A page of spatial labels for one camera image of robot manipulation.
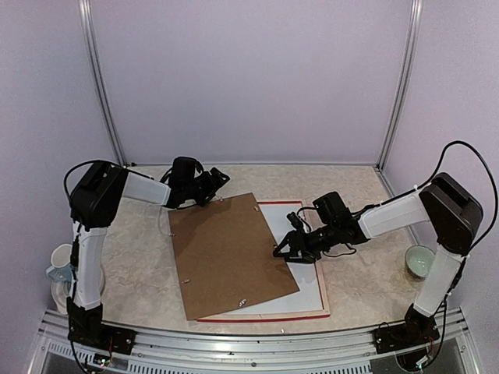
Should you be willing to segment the red wooden picture frame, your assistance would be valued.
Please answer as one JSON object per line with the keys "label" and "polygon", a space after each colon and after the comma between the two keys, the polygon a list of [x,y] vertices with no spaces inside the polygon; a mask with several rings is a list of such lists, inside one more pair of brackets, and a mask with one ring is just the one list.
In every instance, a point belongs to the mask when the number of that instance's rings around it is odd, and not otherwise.
{"label": "red wooden picture frame", "polygon": [[[259,201],[266,202],[284,202],[284,203],[301,203],[303,206],[303,202],[300,200],[282,200],[282,201]],[[329,317],[330,308],[327,300],[327,292],[325,287],[324,275],[322,267],[319,263],[314,263],[317,272],[317,278],[320,286],[320,294],[323,302],[323,310],[312,311],[312,312],[292,312],[292,313],[283,313],[283,314],[270,314],[267,315],[267,319],[264,318],[263,315],[243,315],[243,316],[229,316],[227,313],[222,313],[213,316],[207,316],[198,321],[200,323],[271,323],[271,322],[290,322],[290,321],[298,321],[298,320],[307,320],[307,319],[321,319]]]}

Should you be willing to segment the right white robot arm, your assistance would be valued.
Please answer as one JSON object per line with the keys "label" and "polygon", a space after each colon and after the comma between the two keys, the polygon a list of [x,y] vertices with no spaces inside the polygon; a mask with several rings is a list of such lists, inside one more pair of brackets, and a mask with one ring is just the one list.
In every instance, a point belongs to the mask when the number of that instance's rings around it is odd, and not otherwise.
{"label": "right white robot arm", "polygon": [[[269,199],[303,199],[311,203],[318,196],[338,190],[354,208],[386,194],[375,179],[372,168],[332,165],[271,165],[269,186],[260,196]],[[322,333],[351,330],[401,319],[419,287],[404,277],[403,247],[410,236],[433,247],[429,224],[416,224],[361,245],[354,256],[322,260],[326,270],[327,294],[332,298],[331,315],[325,319],[306,319],[276,323],[278,333]],[[498,287],[494,271],[498,268],[498,230],[472,251],[462,279],[448,304],[460,308],[475,340],[498,332],[494,317],[498,308]]]}

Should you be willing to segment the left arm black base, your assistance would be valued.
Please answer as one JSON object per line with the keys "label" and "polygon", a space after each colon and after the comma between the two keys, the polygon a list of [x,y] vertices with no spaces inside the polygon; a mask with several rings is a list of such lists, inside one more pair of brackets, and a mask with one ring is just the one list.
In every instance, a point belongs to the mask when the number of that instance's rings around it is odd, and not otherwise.
{"label": "left arm black base", "polygon": [[75,327],[71,327],[68,338],[72,342],[102,351],[131,355],[136,334],[135,330],[103,324],[97,332],[96,337],[92,337],[88,333],[83,333]]}

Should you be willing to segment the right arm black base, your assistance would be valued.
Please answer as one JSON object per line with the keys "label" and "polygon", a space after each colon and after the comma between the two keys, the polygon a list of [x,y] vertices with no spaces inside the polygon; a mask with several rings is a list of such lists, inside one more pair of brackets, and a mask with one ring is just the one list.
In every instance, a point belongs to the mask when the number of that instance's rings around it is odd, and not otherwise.
{"label": "right arm black base", "polygon": [[372,331],[372,335],[379,355],[427,344],[441,337],[436,327],[422,333],[414,333],[410,332],[404,323],[393,326],[383,323]]}

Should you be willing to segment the brown backing board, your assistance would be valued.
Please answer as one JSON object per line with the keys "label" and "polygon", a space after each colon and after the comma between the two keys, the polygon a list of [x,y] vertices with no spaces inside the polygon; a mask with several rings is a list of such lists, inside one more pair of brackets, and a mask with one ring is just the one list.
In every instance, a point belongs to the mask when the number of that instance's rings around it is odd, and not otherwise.
{"label": "brown backing board", "polygon": [[168,213],[182,302],[203,319],[299,291],[252,193]]}

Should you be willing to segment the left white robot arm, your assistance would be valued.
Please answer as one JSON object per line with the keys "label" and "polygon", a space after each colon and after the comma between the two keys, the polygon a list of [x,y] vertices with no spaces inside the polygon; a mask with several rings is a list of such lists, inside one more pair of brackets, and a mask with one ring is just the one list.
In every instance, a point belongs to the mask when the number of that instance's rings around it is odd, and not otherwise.
{"label": "left white robot arm", "polygon": [[111,161],[85,161],[83,166],[87,170],[81,179],[72,190],[65,191],[73,222],[70,256],[73,279],[67,312],[69,332],[99,347],[109,338],[109,330],[102,323],[102,249],[122,199],[133,199],[169,210],[206,206],[230,178],[217,168],[205,170],[192,157],[174,159],[160,179]]}

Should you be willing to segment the cat photo print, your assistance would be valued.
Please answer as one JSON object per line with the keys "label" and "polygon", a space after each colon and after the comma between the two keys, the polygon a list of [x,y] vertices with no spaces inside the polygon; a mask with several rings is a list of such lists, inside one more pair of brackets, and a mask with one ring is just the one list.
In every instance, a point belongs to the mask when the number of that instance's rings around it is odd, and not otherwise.
{"label": "cat photo print", "polygon": [[[292,230],[292,225],[286,218],[291,212],[302,207],[301,203],[260,202],[260,210],[274,235],[275,241],[280,242]],[[270,314],[304,313],[323,310],[320,286],[314,264],[286,263],[294,277],[299,291],[274,300],[257,305],[247,306],[232,312],[229,316],[263,315],[267,319]]]}

